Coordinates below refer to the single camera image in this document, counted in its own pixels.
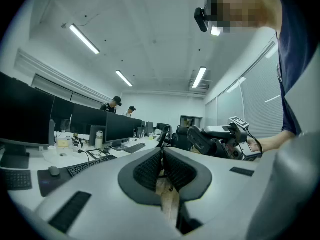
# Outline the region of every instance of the computer mouse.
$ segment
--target computer mouse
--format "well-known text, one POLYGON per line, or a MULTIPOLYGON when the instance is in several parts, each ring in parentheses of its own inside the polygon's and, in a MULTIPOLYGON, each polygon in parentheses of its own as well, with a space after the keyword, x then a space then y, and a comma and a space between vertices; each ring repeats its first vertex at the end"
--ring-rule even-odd
POLYGON ((60 175, 60 170, 55 166, 51 166, 49 167, 49 173, 52 177, 57 177, 60 175))

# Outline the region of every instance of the fluorescent light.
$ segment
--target fluorescent light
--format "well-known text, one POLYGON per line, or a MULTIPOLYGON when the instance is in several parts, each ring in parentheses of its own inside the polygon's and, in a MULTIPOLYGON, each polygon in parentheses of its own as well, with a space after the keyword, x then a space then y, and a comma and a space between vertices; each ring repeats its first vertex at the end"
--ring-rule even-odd
POLYGON ((221 33, 221 29, 217 28, 216 26, 212 26, 211 28, 211 35, 219 36, 221 33))
POLYGON ((193 83, 193 86, 192 88, 197 88, 198 87, 198 84, 200 83, 202 77, 204 76, 205 72, 206 72, 207 68, 206 67, 200 67, 200 70, 199 70, 199 73, 198 73, 198 76, 196 77, 194 83, 193 83))
POLYGON ((274 47, 272 47, 272 49, 266 54, 266 58, 270 59, 272 57, 272 55, 274 55, 276 53, 276 51, 278 51, 278 45, 275 44, 274 47))
POLYGON ((232 85, 226 92, 231 93, 234 89, 236 89, 240 84, 242 84, 247 79, 245 77, 241 77, 239 81, 237 81, 234 85, 232 85))
POLYGON ((89 41, 88 38, 86 38, 86 36, 76 27, 75 24, 72 24, 70 26, 70 30, 75 33, 75 35, 80 38, 80 40, 82 42, 84 42, 84 44, 86 46, 88 46, 90 48, 91 51, 93 51, 95 54, 98 54, 100 51, 89 41))
POLYGON ((132 84, 125 78, 125 76, 124 76, 119 70, 116 71, 116 74, 117 74, 119 77, 121 77, 121 79, 122 79, 123 81, 125 81, 125 83, 126 83, 128 86, 132 87, 132 84))
POLYGON ((278 96, 275 96, 274 98, 268 99, 268 100, 266 100, 264 103, 273 101, 273 100, 275 100, 276 98, 279 98, 280 96, 281 96, 281 95, 278 95, 278 96))

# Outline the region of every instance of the keyboard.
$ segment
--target keyboard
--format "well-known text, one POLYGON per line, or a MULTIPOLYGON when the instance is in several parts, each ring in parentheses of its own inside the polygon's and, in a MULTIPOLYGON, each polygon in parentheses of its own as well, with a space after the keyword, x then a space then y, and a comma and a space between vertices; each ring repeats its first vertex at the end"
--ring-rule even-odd
POLYGON ((143 149, 145 146, 146 146, 145 144, 139 143, 137 145, 125 148, 124 151, 132 154, 134 152, 137 152, 140 149, 143 149))
POLYGON ((116 159, 117 157, 113 156, 113 155, 107 155, 105 157, 102 158, 98 158, 94 161, 90 161, 90 162, 85 162, 85 163, 81 163, 78 165, 74 165, 71 167, 68 167, 67 170, 69 172, 69 174, 74 177, 76 175, 78 175, 79 173, 81 173, 82 171, 84 171, 85 169, 91 167, 91 166, 95 166, 97 164, 103 163, 103 162, 107 162, 113 159, 116 159))
POLYGON ((29 170, 0 169, 0 176, 6 190, 31 190, 31 172, 29 170))

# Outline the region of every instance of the white desk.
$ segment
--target white desk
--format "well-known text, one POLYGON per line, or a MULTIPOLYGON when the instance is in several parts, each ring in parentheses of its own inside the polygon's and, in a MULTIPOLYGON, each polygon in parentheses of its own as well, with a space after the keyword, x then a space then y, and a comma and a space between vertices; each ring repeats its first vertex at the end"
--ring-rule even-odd
MULTIPOLYGON (((59 135, 58 133, 58 139, 64 139, 66 136, 72 137, 72 133, 62 133, 61 135, 59 135)), ((78 137, 85 140, 89 139, 89 135, 79 134, 78 137)), ((131 140, 136 140, 136 139, 137 141, 129 141, 124 143, 123 145, 127 147, 131 147, 139 143, 145 143, 145 147, 139 150, 139 151, 145 151, 145 150, 153 149, 159 144, 159 142, 157 141, 157 138, 150 140, 149 137, 144 137, 141 139, 132 138, 131 140)), ((96 148, 94 146, 88 146, 86 144, 84 144, 82 148, 82 150, 84 151, 90 151, 95 149, 96 148)), ((43 153, 48 152, 47 150, 45 150, 42 153, 39 151, 39 149, 27 148, 27 151, 30 153, 28 170, 31 171, 32 189, 8 191, 8 193, 14 202, 24 205, 32 211, 34 211, 38 207, 38 205, 45 199, 45 197, 42 197, 40 193, 40 187, 38 183, 39 170, 47 170, 51 166, 55 166, 58 168, 65 168, 65 167, 88 162, 88 157, 85 153, 81 153, 81 154, 74 153, 72 148, 69 148, 69 147, 57 148, 58 155, 54 158, 50 158, 47 160, 43 155, 43 153)), ((4 153, 4 149, 0 150, 0 159, 2 159, 3 153, 4 153)), ((130 155, 125 151, 115 151, 114 149, 111 149, 111 148, 109 153, 117 158, 130 155)), ((89 160, 93 161, 94 159, 89 155, 89 160)), ((10 168, 2 168, 2 169, 19 170, 19 169, 10 169, 10 168)))

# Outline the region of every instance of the white ceiling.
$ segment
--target white ceiling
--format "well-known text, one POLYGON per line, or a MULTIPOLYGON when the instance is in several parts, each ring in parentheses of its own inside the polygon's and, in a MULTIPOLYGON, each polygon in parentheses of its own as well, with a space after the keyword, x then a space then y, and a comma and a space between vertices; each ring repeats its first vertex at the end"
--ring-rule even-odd
POLYGON ((224 42, 222 35, 200 31, 194 11, 203 5, 204 0, 51 0, 42 21, 90 62, 91 71, 107 74, 124 91, 189 91, 200 67, 208 68, 202 83, 211 83, 224 42), (69 30, 71 24, 84 25, 78 28, 98 55, 69 30))

